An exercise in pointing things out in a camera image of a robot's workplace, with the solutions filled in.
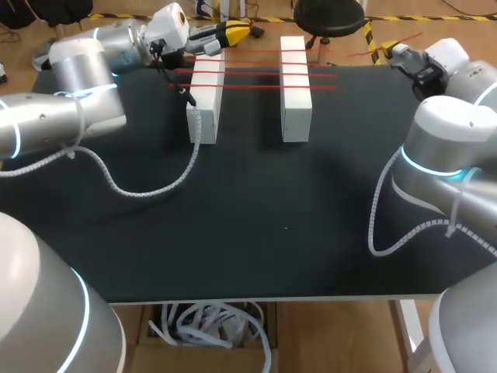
black cable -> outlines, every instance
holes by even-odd
[[[18,43],[21,41],[21,36],[7,27],[0,24],[0,44],[1,43]]]
[[[254,15],[254,19],[257,19],[257,15],[259,14],[259,9],[260,9],[260,6],[259,6],[258,2],[259,2],[259,0],[255,0],[255,2],[247,2],[247,1],[245,1],[246,5],[251,5],[250,8],[245,7],[245,18],[250,19],[251,24],[254,22],[254,20],[252,18],[249,18],[247,16],[247,11],[249,11],[250,9],[254,9],[255,7],[257,7],[257,9],[255,10],[255,15]]]
[[[181,87],[178,84],[178,82],[176,82],[171,77],[171,75],[169,75],[168,72],[165,70],[165,68],[163,67],[164,64],[160,62],[159,56],[161,55],[162,49],[163,49],[163,46],[159,46],[158,51],[156,53],[153,53],[153,55],[152,55],[154,58],[154,61],[156,62],[157,66],[158,66],[157,72],[159,73],[159,75],[163,75],[165,80],[169,84],[172,84],[174,86],[174,88],[176,89],[176,91],[178,92],[178,94],[180,96],[184,96],[186,98],[186,101],[188,101],[191,106],[196,106],[196,100],[193,98],[192,94],[189,91],[187,91],[186,89],[184,89],[183,87]]]
[[[455,10],[456,12],[459,12],[460,14],[464,14],[465,16],[470,16],[470,17],[490,17],[490,16],[495,16],[497,14],[497,12],[493,12],[493,13],[489,13],[489,14],[470,14],[470,13],[466,13],[466,12],[463,12],[462,10],[456,8],[455,6],[453,6],[452,4],[450,4],[447,0],[442,0],[442,3],[451,7],[453,10]]]

white cable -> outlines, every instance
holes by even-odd
[[[463,197],[464,190],[466,189],[473,175],[479,171],[481,171],[481,169],[479,169],[478,167],[473,167],[472,169],[470,169],[464,177],[461,183],[461,187],[457,190],[456,197],[454,198],[452,209],[450,211],[450,224],[447,227],[447,233],[445,234],[448,239],[456,231],[457,212],[459,211],[459,205],[461,204],[461,198]]]
[[[407,235],[399,239],[394,245],[389,247],[386,250],[381,250],[377,251],[374,248],[374,219],[376,216],[376,210],[377,210],[377,205],[378,205],[378,200],[380,198],[380,192],[381,192],[381,187],[383,186],[383,182],[385,177],[388,174],[388,171],[390,170],[391,166],[394,164],[395,159],[397,159],[398,155],[401,153],[401,147],[392,155],[392,157],[388,160],[387,165],[383,168],[383,171],[381,171],[380,178],[378,179],[376,189],[374,191],[374,196],[373,196],[373,203],[371,204],[371,213],[370,213],[370,224],[369,224],[369,229],[367,233],[367,246],[374,256],[388,256],[401,247],[405,245],[409,240],[414,238],[416,235],[418,235],[420,232],[424,231],[427,228],[435,227],[437,225],[445,225],[448,226],[450,224],[450,220],[448,219],[434,219],[430,221],[426,221],[416,227],[414,227]],[[488,242],[486,242],[483,238],[481,238],[478,234],[475,232],[471,231],[470,229],[466,228],[462,224],[457,223],[455,225],[455,229],[460,230],[463,232],[465,235],[469,236],[472,238],[476,243],[480,244],[483,246],[484,249],[489,251],[493,256],[497,257],[497,252],[495,251],[495,247],[490,245]]]
[[[97,163],[97,165],[99,165],[100,169],[102,170],[103,175],[106,178],[107,183],[110,185],[110,188],[122,196],[132,197],[132,198],[147,198],[147,197],[154,197],[154,196],[158,196],[159,194],[167,193],[167,192],[173,190],[174,188],[176,188],[179,184],[181,184],[186,179],[186,177],[189,175],[191,169],[193,168],[193,165],[195,165],[196,157],[198,156],[199,148],[200,148],[200,137],[202,134],[202,118],[200,117],[199,110],[195,109],[194,113],[195,113],[195,118],[196,118],[196,130],[195,130],[195,144],[193,146],[192,157],[190,158],[190,161],[188,162],[188,166],[186,167],[183,174],[174,183],[171,183],[168,186],[164,186],[161,189],[153,190],[150,192],[135,193],[135,192],[128,192],[126,190],[119,188],[117,186],[117,184],[114,182],[112,176],[110,175],[109,169],[107,169],[107,166],[104,163],[104,161],[94,151],[92,151],[88,148],[84,148],[82,146],[73,146],[70,148],[66,148],[64,150],[60,150],[59,152],[56,152],[53,155],[49,155],[45,159],[41,159],[40,161],[35,162],[32,165],[22,167],[21,169],[16,169],[13,171],[0,171],[0,178],[16,177],[16,176],[25,175],[27,173],[31,173],[32,171],[40,169],[41,167],[44,167],[44,166],[48,165],[49,163],[52,163],[53,161],[65,156],[65,155],[69,155],[70,152],[82,152],[82,153],[85,153],[86,155],[89,155],[90,157],[93,158],[93,160]]]
[[[261,319],[264,320],[264,312],[256,303],[252,303],[260,312]],[[163,313],[162,313],[162,327],[164,330],[160,330],[152,321],[148,322],[148,325],[160,336],[163,340],[168,342],[173,346],[193,346],[193,345],[201,345],[201,346],[221,346],[225,348],[231,348],[233,343],[231,340],[221,340],[220,338],[216,338],[207,333],[207,329],[214,330],[219,329],[222,326],[222,322],[230,319],[232,317],[236,317],[240,319],[242,322],[250,322],[257,329],[257,334],[260,335],[262,341],[262,348],[264,350],[264,354],[266,356],[266,360],[264,362],[264,366],[262,368],[262,373],[269,373],[271,368],[271,348],[269,346],[269,340],[266,335],[266,331],[264,330],[263,324],[249,315],[247,312],[242,311],[241,309],[237,309],[231,305],[227,305],[225,303],[209,303],[209,302],[201,302],[196,303],[190,306],[186,311],[184,311],[179,318],[176,320],[176,329],[179,337],[182,339],[180,341],[173,340],[171,341],[171,335],[169,334],[168,323],[164,322],[169,319],[167,315],[167,306],[168,304],[163,305]],[[200,329],[195,329],[194,324],[198,321],[198,311],[202,314],[201,320],[203,326]],[[184,324],[188,315],[192,313],[196,313],[194,318],[196,320],[192,320],[190,324]],[[212,322],[212,316],[218,316],[216,322]],[[210,323],[210,327],[205,327],[206,323]]]

white table leg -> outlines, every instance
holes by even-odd
[[[395,301],[395,308],[401,324],[402,339],[404,340],[407,356],[410,357],[424,339],[418,309],[414,299]]]
[[[407,367],[408,373],[430,373],[436,367],[428,338],[425,338],[409,357]]]

cable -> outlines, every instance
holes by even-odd
[[[262,348],[265,354],[264,366],[262,368],[262,373],[269,373],[271,368],[271,348],[269,346],[269,339],[267,337],[266,331],[264,330],[264,312],[259,305],[253,302],[249,302],[254,305],[260,315],[261,320],[254,318],[247,312],[237,309],[231,305],[225,303],[211,303],[211,302],[200,302],[190,306],[186,311],[184,311],[179,318],[176,320],[176,331],[180,340],[175,340],[171,337],[169,332],[170,319],[174,319],[174,316],[168,315],[168,304],[162,305],[162,330],[160,330],[151,320],[148,325],[160,336],[163,340],[173,346],[221,346],[225,348],[232,348],[234,346],[234,340],[240,337],[240,333],[244,333],[247,322],[250,322],[256,329],[257,333],[255,337],[260,336],[262,341]],[[195,312],[195,316],[192,320],[189,319],[189,315]],[[209,331],[216,332],[217,329],[222,327],[223,322],[229,319],[236,318],[239,321],[238,331],[235,337],[231,340],[222,340],[217,338]]]
[[[196,109],[196,107],[193,107],[194,113],[195,113],[195,119],[196,119],[196,129],[195,129],[195,144],[193,146],[193,153],[192,156],[188,162],[188,166],[186,167],[185,171],[183,171],[183,174],[174,182],[169,184],[168,186],[164,186],[160,189],[153,190],[150,192],[141,192],[141,193],[135,193],[135,192],[128,192],[126,190],[123,190],[119,188],[110,175],[109,169],[107,168],[106,164],[104,161],[92,150],[88,148],[84,148],[82,146],[72,146],[70,148],[65,148],[63,150],[60,150],[59,152],[56,152],[52,155],[49,155],[48,157],[41,159],[38,162],[35,162],[31,165],[24,166],[20,169],[16,169],[13,171],[0,171],[0,178],[5,178],[5,177],[17,177],[21,175],[25,175],[27,173],[31,173],[33,171],[36,171],[37,169],[40,169],[53,161],[65,156],[69,155],[71,156],[71,152],[82,152],[85,153],[86,155],[89,155],[93,160],[96,162],[96,164],[100,167],[102,170],[102,173],[104,177],[106,178],[107,183],[109,184],[110,188],[115,191],[116,193],[125,196],[125,197],[132,197],[132,198],[147,198],[147,197],[155,197],[163,193],[167,193],[174,188],[176,188],[179,184],[181,184],[186,177],[189,175],[190,171],[192,170],[193,166],[195,165],[196,157],[198,156],[199,149],[200,149],[200,138],[202,134],[202,118],[200,116],[200,111]]]
[[[388,171],[390,170],[391,166],[394,164],[395,160],[401,153],[401,147],[392,155],[392,157],[388,160],[387,165],[383,168],[383,171],[381,171],[380,178],[378,179],[376,189],[374,191],[374,196],[373,196],[373,203],[371,204],[371,213],[370,213],[370,223],[369,223],[369,229],[367,233],[367,247],[369,248],[371,254],[374,256],[388,256],[401,247],[405,245],[408,241],[413,239],[416,235],[418,235],[420,232],[424,231],[425,229],[443,225],[443,226],[448,226],[450,225],[450,220],[448,219],[434,219],[430,221],[426,221],[416,227],[414,227],[407,235],[399,239],[394,245],[390,246],[386,250],[381,250],[377,251],[374,248],[374,219],[376,216],[376,210],[377,210],[377,205],[378,205],[378,200],[380,198],[380,192],[381,192],[381,187],[383,186],[383,182],[385,177],[388,174]],[[481,238],[478,234],[475,232],[471,231],[470,229],[466,228],[462,224],[457,223],[455,225],[455,229],[463,232],[465,235],[469,236],[471,239],[473,239],[476,243],[480,244],[483,246],[484,249],[486,249],[489,253],[491,253],[493,256],[497,257],[497,251],[495,251],[495,247],[490,245],[488,242],[486,242],[483,238]]]
[[[257,15],[259,14],[259,9],[260,9],[260,6],[259,6],[259,0],[255,0],[255,2],[247,2],[245,1],[245,4],[246,5],[251,5],[250,7],[245,7],[245,17],[243,18],[248,18],[250,19],[250,24],[252,25],[254,23],[254,19],[257,19]],[[249,18],[247,12],[251,9],[254,9],[254,8],[257,8],[255,10],[255,15],[253,16],[253,18]]]
[[[465,16],[470,16],[470,17],[489,17],[489,16],[495,16],[497,14],[497,12],[493,12],[493,13],[488,13],[488,14],[470,14],[470,13],[466,13],[466,12],[463,12],[462,10],[456,8],[455,6],[453,6],[452,4],[450,4],[447,0],[442,0],[442,3],[451,7],[453,10],[455,10],[456,12],[459,12],[460,14],[464,14]]]
[[[3,26],[0,24],[0,44],[1,43],[18,43],[21,41],[21,36],[19,33],[9,30],[7,27]]]

white spiral cable wrap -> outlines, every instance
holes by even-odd
[[[173,303],[171,311],[168,314],[169,303],[162,305],[162,330],[160,330],[152,321],[148,322],[148,325],[160,336],[163,340],[172,346],[218,346],[224,348],[232,348],[235,345],[233,340],[222,340],[221,338],[212,335],[211,333],[217,331],[221,328],[223,322],[230,318],[236,318],[238,320],[238,330],[237,336],[241,336],[245,332],[245,325],[250,322],[256,329],[257,333],[252,335],[255,339],[260,336],[262,341],[262,348],[266,359],[264,361],[264,366],[262,368],[262,373],[269,373],[271,368],[271,348],[269,345],[269,339],[264,330],[264,312],[261,307],[255,302],[249,302],[254,305],[261,319],[258,320],[247,312],[237,309],[232,305],[227,305],[226,303],[210,303],[210,302],[200,302],[195,303],[189,307],[185,312],[183,312],[179,318],[176,320],[176,332],[180,340],[175,340],[169,333],[169,329],[172,327],[173,320],[175,318],[176,310],[178,308],[177,303]],[[186,323],[186,318],[188,315],[195,312],[193,320]]]
[[[150,192],[143,192],[143,193],[135,193],[135,192],[128,192],[126,190],[123,190],[119,188],[114,182],[112,176],[110,175],[109,169],[107,168],[106,164],[104,161],[92,150],[88,148],[84,148],[82,146],[72,146],[70,148],[65,148],[63,150],[60,150],[59,152],[56,152],[52,155],[49,155],[45,159],[41,159],[38,162],[35,162],[31,165],[22,167],[20,169],[16,169],[13,171],[0,171],[0,178],[2,177],[16,177],[16,176],[21,176],[25,175],[27,173],[31,173],[32,171],[35,171],[37,169],[40,169],[49,163],[52,163],[53,161],[68,155],[71,158],[71,153],[73,152],[82,152],[85,153],[86,155],[89,155],[90,157],[93,158],[93,160],[99,165],[100,169],[102,170],[103,175],[105,176],[107,183],[110,185],[111,189],[114,190],[116,193],[125,196],[125,197],[132,197],[132,198],[147,198],[147,197],[154,197],[158,196],[159,194],[167,193],[174,188],[176,188],[179,184],[181,184],[186,177],[189,175],[190,171],[192,170],[193,166],[195,165],[196,158],[199,153],[200,149],[200,138],[202,134],[202,118],[200,116],[199,110],[195,109],[195,118],[196,118],[196,129],[195,129],[195,144],[193,146],[193,153],[192,156],[188,162],[188,166],[186,167],[185,171],[183,174],[174,182],[169,184],[168,186],[164,186],[161,189],[153,190]]]
[[[371,251],[371,254],[373,254],[374,256],[388,256],[394,253],[395,251],[403,247],[403,245],[405,245],[409,240],[413,239],[416,235],[418,235],[420,232],[424,231],[427,228],[436,227],[438,225],[445,225],[445,226],[450,225],[450,220],[448,219],[433,219],[430,221],[425,221],[424,223],[414,227],[411,231],[409,231],[407,235],[399,239],[393,246],[389,247],[388,249],[377,251],[374,248],[374,219],[376,216],[378,201],[380,199],[381,187],[383,186],[383,182],[388,174],[388,171],[390,170],[391,166],[395,162],[395,159],[397,159],[400,153],[401,153],[401,147],[392,155],[392,157],[388,160],[386,166],[383,168],[383,171],[380,174],[380,178],[378,179],[376,189],[374,191],[373,203],[371,205],[371,213],[370,213],[370,224],[367,233],[367,246]],[[455,229],[463,232],[465,235],[472,238],[476,243],[483,246],[483,248],[486,249],[493,256],[497,257],[497,252],[495,251],[495,247],[493,247],[488,242],[486,242],[478,234],[476,234],[475,232],[471,231],[470,229],[466,228],[464,225],[459,223],[455,225]]]

